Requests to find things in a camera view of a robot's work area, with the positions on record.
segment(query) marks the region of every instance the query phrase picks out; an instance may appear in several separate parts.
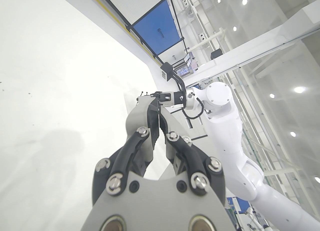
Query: ceiling light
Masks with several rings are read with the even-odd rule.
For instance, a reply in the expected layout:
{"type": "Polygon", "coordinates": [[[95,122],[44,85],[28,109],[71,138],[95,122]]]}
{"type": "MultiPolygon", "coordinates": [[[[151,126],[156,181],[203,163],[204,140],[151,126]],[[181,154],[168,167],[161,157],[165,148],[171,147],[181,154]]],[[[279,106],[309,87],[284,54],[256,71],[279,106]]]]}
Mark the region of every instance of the ceiling light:
{"type": "Polygon", "coordinates": [[[296,93],[303,93],[303,92],[305,91],[305,87],[296,87],[296,88],[294,89],[294,91],[295,91],[296,93]]]}

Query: blue panel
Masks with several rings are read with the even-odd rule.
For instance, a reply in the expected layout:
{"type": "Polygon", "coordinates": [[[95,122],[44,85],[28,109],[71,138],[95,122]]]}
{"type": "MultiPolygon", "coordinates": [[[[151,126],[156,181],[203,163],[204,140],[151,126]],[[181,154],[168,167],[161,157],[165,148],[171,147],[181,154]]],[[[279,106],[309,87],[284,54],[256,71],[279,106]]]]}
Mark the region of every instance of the blue panel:
{"type": "Polygon", "coordinates": [[[238,201],[238,204],[241,208],[241,211],[239,212],[240,214],[243,214],[249,207],[250,207],[250,204],[248,201],[246,200],[242,200],[240,198],[237,197],[237,201],[238,201]]]}
{"type": "Polygon", "coordinates": [[[157,55],[180,41],[167,1],[146,15],[134,29],[157,55]]]}

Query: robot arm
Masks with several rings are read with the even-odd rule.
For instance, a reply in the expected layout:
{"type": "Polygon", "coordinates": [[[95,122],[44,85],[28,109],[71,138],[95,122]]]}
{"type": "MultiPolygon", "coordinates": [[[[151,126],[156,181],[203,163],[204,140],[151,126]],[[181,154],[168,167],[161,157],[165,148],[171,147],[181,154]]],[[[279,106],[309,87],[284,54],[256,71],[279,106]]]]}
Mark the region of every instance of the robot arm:
{"type": "Polygon", "coordinates": [[[320,230],[320,223],[299,205],[264,184],[261,168],[243,153],[242,124],[231,89],[222,82],[214,82],[205,90],[189,88],[186,92],[187,109],[199,106],[193,98],[197,96],[205,109],[211,111],[204,112],[201,119],[213,143],[201,149],[210,155],[212,148],[216,148],[227,188],[237,197],[250,201],[280,231],[320,230]]]}
{"type": "Polygon", "coordinates": [[[127,117],[126,143],[97,163],[93,208],[82,231],[234,230],[223,207],[222,166],[194,146],[181,124],[165,109],[163,98],[166,105],[180,103],[168,94],[139,97],[127,117]],[[153,181],[143,175],[153,159],[159,126],[176,176],[153,181]]]}

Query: black cable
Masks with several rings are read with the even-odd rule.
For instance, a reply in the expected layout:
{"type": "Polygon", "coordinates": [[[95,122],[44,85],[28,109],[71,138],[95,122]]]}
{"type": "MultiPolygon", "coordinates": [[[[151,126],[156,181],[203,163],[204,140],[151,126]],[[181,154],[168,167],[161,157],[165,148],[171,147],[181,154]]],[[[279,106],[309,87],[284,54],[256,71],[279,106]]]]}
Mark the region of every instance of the black cable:
{"type": "Polygon", "coordinates": [[[205,108],[204,108],[204,105],[203,105],[203,103],[200,101],[199,98],[197,98],[197,101],[198,101],[199,104],[201,105],[201,112],[200,112],[197,116],[195,116],[195,117],[190,117],[190,116],[188,116],[188,115],[185,113],[184,109],[182,109],[182,112],[183,112],[184,116],[185,116],[187,119],[191,119],[191,120],[197,119],[198,117],[200,117],[200,115],[203,114],[203,111],[204,111],[204,109],[205,109],[205,108]]]}
{"type": "Polygon", "coordinates": [[[182,108],[182,112],[183,112],[184,116],[185,116],[187,119],[191,119],[191,120],[197,119],[198,117],[200,117],[200,115],[203,114],[203,111],[205,110],[203,103],[200,101],[199,98],[197,98],[197,101],[198,101],[199,104],[201,105],[201,112],[200,112],[197,116],[195,116],[195,117],[190,117],[190,116],[188,116],[188,115],[186,114],[186,112],[184,111],[184,108],[186,107],[186,104],[187,104],[187,102],[186,102],[186,94],[187,94],[187,93],[186,93],[186,89],[185,89],[184,82],[182,82],[182,84],[181,84],[181,83],[179,82],[179,78],[176,77],[175,74],[173,74],[172,78],[176,81],[179,90],[180,90],[180,91],[183,91],[183,94],[184,94],[184,96],[183,96],[183,108],[182,108]]]}

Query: ceiling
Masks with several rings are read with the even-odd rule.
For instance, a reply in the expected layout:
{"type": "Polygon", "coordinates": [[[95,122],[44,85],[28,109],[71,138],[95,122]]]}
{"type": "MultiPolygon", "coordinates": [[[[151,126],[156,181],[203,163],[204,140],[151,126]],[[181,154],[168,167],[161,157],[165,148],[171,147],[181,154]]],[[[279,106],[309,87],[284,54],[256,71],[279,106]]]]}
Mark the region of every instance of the ceiling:
{"type": "MultiPolygon", "coordinates": [[[[205,21],[203,24],[209,35],[220,27],[226,29],[232,48],[279,26],[311,3],[311,0],[247,0],[247,4],[243,5],[242,0],[191,1],[200,19],[205,21]]],[[[252,97],[258,112],[268,116],[270,124],[264,117],[262,121],[271,134],[272,143],[280,153],[285,150],[290,160],[302,168],[299,175],[301,184],[317,204],[320,203],[320,184],[313,177],[320,175],[319,65],[320,32],[243,67],[250,82],[243,81],[246,84],[244,89],[252,97]],[[295,93],[294,88],[298,86],[306,87],[305,92],[295,93]],[[275,98],[269,96],[271,93],[275,94],[275,98]],[[296,137],[290,135],[291,131],[296,133],[296,137]]],[[[246,107],[254,119],[249,104],[246,107]]]]}

